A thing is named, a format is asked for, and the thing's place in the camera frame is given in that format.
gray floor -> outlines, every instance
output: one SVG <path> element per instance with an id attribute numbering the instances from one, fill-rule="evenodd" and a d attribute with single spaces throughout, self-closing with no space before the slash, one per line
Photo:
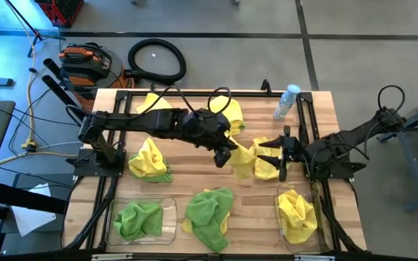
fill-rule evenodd
<path id="1" fill-rule="evenodd" d="M 14 0 L 22 13 L 40 29 L 53 28 L 32 1 Z M 20 29 L 18 21 L 0 0 L 0 29 Z M 418 35 L 418 0 L 303 0 L 309 33 L 315 34 L 388 34 Z M 299 33 L 294 0 L 242 0 L 233 7 L 229 0 L 142 0 L 137 7 L 127 0 L 86 1 L 71 31 L 83 32 L 184 32 L 184 33 Z M 120 57 L 140 38 L 68 38 L 67 42 L 95 41 L 112 49 Z M 300 39 L 254 38 L 167 38 L 184 54 L 188 71 L 178 82 L 184 88 L 259 88 L 268 78 L 273 88 L 283 89 L 297 83 L 310 90 L 308 70 Z M 32 97 L 46 86 L 40 77 L 47 74 L 43 59 L 55 57 L 59 42 L 46 40 L 36 47 L 38 78 Z M 17 108 L 27 107 L 25 92 L 29 47 L 26 37 L 0 36 L 0 77 L 16 80 L 14 87 L 0 88 L 0 99 L 12 99 Z M 377 109 L 377 92 L 387 84 L 406 91 L 401 114 L 410 116 L 418 107 L 418 41 L 331 41 L 311 40 L 311 51 L 319 88 L 331 91 L 342 129 L 353 128 L 368 120 Z M 176 60 L 159 48 L 146 48 L 137 56 L 144 69 L 171 73 Z M 397 106 L 400 95 L 389 91 L 383 103 Z M 62 104 L 48 94 L 35 108 L 35 115 L 69 121 Z M 13 120 L 8 133 L 12 133 Z M 75 141 L 76 128 L 36 121 L 36 130 L 47 143 Z M 21 128 L 15 147 L 27 136 Z M 0 159 L 11 156 L 7 142 Z M 59 146 L 52 151 L 75 153 L 77 145 Z M 369 250 L 378 254 L 418 257 L 418 211 L 404 211 L 405 202 L 416 200 L 416 189 L 396 140 L 386 144 L 369 142 L 371 161 L 356 175 L 361 221 Z M 355 160 L 362 161 L 358 155 Z M 7 164 L 15 170 L 32 173 L 69 173 L 71 167 L 60 157 L 26 157 Z M 13 175 L 0 171 L 0 182 L 11 183 Z M 14 248 L 20 240 L 8 239 L 9 253 L 29 251 Z M 32 236 L 33 248 L 39 238 Z M 43 246 L 47 249 L 54 246 Z"/>

wooden table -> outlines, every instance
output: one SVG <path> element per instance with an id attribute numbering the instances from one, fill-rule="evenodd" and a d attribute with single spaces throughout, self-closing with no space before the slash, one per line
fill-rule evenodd
<path id="1" fill-rule="evenodd" d="M 100 89 L 94 110 L 111 112 L 116 91 Z M 325 136 L 339 131 L 332 94 L 328 91 L 315 91 L 312 92 L 312 95 L 320 135 Z M 180 97 L 165 97 L 165 99 L 175 108 L 186 107 Z M 235 136 L 241 145 L 249 148 L 253 144 L 253 139 L 261 136 L 266 136 L 269 139 L 276 138 L 281 134 L 284 125 L 291 126 L 293 136 L 298 135 L 299 119 L 296 107 L 291 109 L 283 122 L 275 122 L 272 120 L 272 115 L 278 105 L 278 98 L 237 97 L 235 99 L 241 105 L 246 125 L 246 129 Z M 204 107 L 207 102 L 206 97 L 188 97 L 188 100 L 195 109 Z M 144 96 L 134 96 L 131 103 L 132 112 L 135 112 L 136 106 L 142 104 L 143 101 Z M 146 133 L 128 132 L 126 134 L 128 154 L 137 153 L 147 137 Z M 230 166 L 226 165 L 219 169 L 214 165 L 213 152 L 207 152 L 203 148 L 196 149 L 193 145 L 183 141 L 158 138 L 153 138 L 153 141 L 171 166 L 173 182 L 145 183 L 132 177 L 126 168 L 124 175 L 119 180 L 115 196 L 120 198 L 173 197 L 178 210 L 175 240 L 169 245 L 108 246 L 108 252 L 208 253 L 210 250 L 194 235 L 183 232 L 180 224 L 184 221 L 187 203 L 195 194 L 206 188 L 216 189 L 228 186 L 234 193 L 234 204 L 230 210 L 229 230 L 226 234 L 230 244 L 222 253 L 289 254 L 279 234 L 274 207 L 278 181 L 260 181 L 251 178 L 237 180 Z M 299 165 L 293 164 L 291 166 L 287 181 L 306 182 Z M 64 245 L 74 239 L 90 218 L 97 184 L 98 178 L 84 178 L 73 192 L 65 219 Z M 337 220 L 356 244 L 365 249 L 361 221 L 351 187 L 345 181 L 339 180 L 330 180 L 329 184 Z M 98 222 L 95 247 L 99 243 L 104 216 L 103 213 Z"/>

plastic bottle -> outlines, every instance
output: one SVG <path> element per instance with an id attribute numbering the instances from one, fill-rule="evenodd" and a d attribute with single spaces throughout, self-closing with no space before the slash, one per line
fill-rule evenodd
<path id="1" fill-rule="evenodd" d="M 274 119 L 283 120 L 287 113 L 290 111 L 291 107 L 296 101 L 296 96 L 301 92 L 301 88 L 295 84 L 290 84 L 287 87 L 287 90 L 282 94 L 280 98 L 279 106 L 275 109 Z"/>

green microfiber towel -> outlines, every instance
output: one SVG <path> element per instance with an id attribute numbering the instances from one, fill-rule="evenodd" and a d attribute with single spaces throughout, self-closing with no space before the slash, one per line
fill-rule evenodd
<path id="1" fill-rule="evenodd" d="M 158 203 L 131 202 L 114 220 L 114 227 L 125 241 L 146 235 L 160 236 L 163 229 L 163 208 Z"/>
<path id="2" fill-rule="evenodd" d="M 135 158 L 135 157 L 138 157 L 138 154 L 133 154 L 133 155 L 131 155 L 130 156 L 130 158 L 128 159 L 128 161 L 130 161 L 130 160 L 132 160 L 133 158 Z M 172 182 L 172 180 L 173 180 L 173 178 L 172 178 L 172 170 L 171 170 L 171 168 L 167 165 L 167 162 L 165 161 L 165 159 L 164 159 L 164 164 L 165 164 L 165 166 L 167 167 L 167 172 L 166 173 L 164 173 L 164 174 L 162 174 L 162 175 L 157 175 L 157 176 L 154 176 L 154 177 L 142 177 L 142 178 L 140 178 L 140 177 L 138 177 L 138 176 L 136 176 L 134 173 L 133 173 L 133 171 L 131 171 L 131 174 L 135 177 L 135 178 L 139 178 L 139 179 L 141 179 L 141 180 L 143 180 L 143 181 L 146 181 L 146 182 L 151 182 L 151 183 L 170 183 L 170 182 Z"/>
<path id="3" fill-rule="evenodd" d="M 232 205 L 229 188 L 201 192 L 188 203 L 185 216 L 192 221 L 193 233 L 214 252 L 219 253 L 229 244 L 221 232 L 221 223 Z"/>

clear plastic container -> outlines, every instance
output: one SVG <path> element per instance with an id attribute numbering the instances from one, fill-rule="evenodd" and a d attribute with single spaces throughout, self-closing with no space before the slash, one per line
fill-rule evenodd
<path id="1" fill-rule="evenodd" d="M 158 203 L 163 208 L 163 232 L 161 236 L 145 236 L 133 241 L 124 241 L 114 228 L 113 221 L 118 213 L 127 207 L 130 202 L 137 203 Z M 108 230 L 107 244 L 110 246 L 134 245 L 134 244 L 170 244 L 175 239 L 177 228 L 177 206 L 175 199 L 167 197 L 161 199 L 122 199 L 117 198 L 110 203 L 107 213 Z"/>
<path id="2" fill-rule="evenodd" d="M 308 183 L 304 181 L 297 182 L 288 182 L 280 183 L 277 187 L 276 197 L 275 197 L 275 207 L 276 207 L 276 217 L 279 222 L 280 235 L 284 240 L 284 244 L 287 247 L 288 251 L 293 254 L 318 254 L 322 252 L 327 252 L 331 250 L 331 240 L 329 238 L 329 229 L 326 227 L 325 217 L 322 214 L 322 209 L 320 205 L 320 186 L 317 183 Z M 278 202 L 278 196 L 287 192 L 291 189 L 294 189 L 296 193 L 303 196 L 304 199 L 313 204 L 314 211 L 316 213 L 317 219 L 317 229 L 312 233 L 312 235 L 301 244 L 291 244 L 285 234 L 285 229 L 282 227 L 282 222 L 280 222 L 280 208 Z"/>

